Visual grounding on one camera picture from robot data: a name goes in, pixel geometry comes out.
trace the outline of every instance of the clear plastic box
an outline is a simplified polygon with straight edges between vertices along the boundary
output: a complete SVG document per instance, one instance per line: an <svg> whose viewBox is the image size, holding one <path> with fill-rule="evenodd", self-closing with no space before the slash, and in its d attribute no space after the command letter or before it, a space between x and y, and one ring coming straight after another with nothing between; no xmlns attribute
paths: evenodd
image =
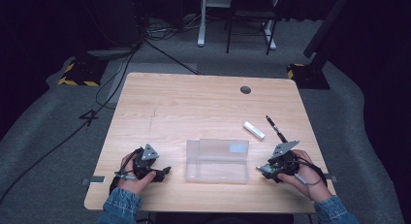
<svg viewBox="0 0 411 224"><path fill-rule="evenodd" d="M248 181L249 141L189 140L186 147L186 180L211 183Z"/></svg>

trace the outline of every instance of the black marker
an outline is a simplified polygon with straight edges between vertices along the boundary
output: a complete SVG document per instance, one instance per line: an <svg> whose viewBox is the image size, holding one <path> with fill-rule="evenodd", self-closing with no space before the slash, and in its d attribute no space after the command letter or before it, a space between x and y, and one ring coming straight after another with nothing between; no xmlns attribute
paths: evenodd
<svg viewBox="0 0 411 224"><path fill-rule="evenodd" d="M275 130L277 133L278 137L280 138L281 142L287 143L288 141L285 139L284 135L282 135L281 131L278 129L278 127L272 122L271 118L266 115L266 119L269 122L269 124L272 126L272 128Z"/></svg>

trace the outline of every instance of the denim sleeve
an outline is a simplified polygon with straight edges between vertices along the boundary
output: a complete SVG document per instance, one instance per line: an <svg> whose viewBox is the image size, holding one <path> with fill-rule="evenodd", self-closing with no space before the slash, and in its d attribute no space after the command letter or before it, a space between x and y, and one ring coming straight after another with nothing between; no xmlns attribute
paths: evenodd
<svg viewBox="0 0 411 224"><path fill-rule="evenodd" d="M142 199L134 193L114 188L103 205L103 214L96 223L136 223Z"/></svg>
<svg viewBox="0 0 411 224"><path fill-rule="evenodd" d="M315 203L314 208L318 216L318 222L321 224L359 223L357 218L347 211L337 196L332 196L321 203Z"/></svg>

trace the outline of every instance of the person's right hand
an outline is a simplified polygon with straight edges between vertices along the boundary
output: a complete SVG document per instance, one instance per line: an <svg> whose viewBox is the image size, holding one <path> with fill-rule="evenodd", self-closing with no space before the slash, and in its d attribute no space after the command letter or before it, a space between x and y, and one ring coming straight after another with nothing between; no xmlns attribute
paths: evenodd
<svg viewBox="0 0 411 224"><path fill-rule="evenodd" d="M303 158L309 163L312 164L312 161L308 154L305 151L294 149L293 152L297 157ZM278 178L283 180L285 183L295 186L303 195L310 198L314 202L322 202L332 197L332 193L321 180L320 176L308 166L300 164L299 175L307 181L309 184L314 185L305 185L299 181L295 176L288 176L285 174L278 174Z"/></svg>
<svg viewBox="0 0 411 224"><path fill-rule="evenodd" d="M123 165L126 162L126 159L130 157L130 154L126 155L122 162L121 165ZM126 172L129 172L128 175L130 176L136 176L133 173L133 161L137 157L136 154L133 155L131 160L128 162L124 170ZM138 196L140 196L145 189L145 187L155 178L155 172L150 172L147 174L144 178L142 179L121 179L117 183L117 187L122 188L124 190L130 191Z"/></svg>

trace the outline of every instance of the wooden table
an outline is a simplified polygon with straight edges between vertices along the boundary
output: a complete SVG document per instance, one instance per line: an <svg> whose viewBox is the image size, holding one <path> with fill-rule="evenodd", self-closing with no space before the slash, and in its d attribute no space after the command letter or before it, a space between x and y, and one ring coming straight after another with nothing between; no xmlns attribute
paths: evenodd
<svg viewBox="0 0 411 224"><path fill-rule="evenodd" d="M251 88L243 94L242 86ZM266 180L255 168L267 163L281 141L268 124L270 116L287 140L300 140L313 163L327 168L292 80L130 73L125 81L84 204L102 209L121 159L150 143L160 154L152 168L171 166L162 183L142 194L142 210L201 212L314 212L312 202L294 187ZM243 128L245 121L266 137L259 141ZM185 180L187 140L248 140L245 184L212 184ZM332 183L329 188L334 193Z"/></svg>

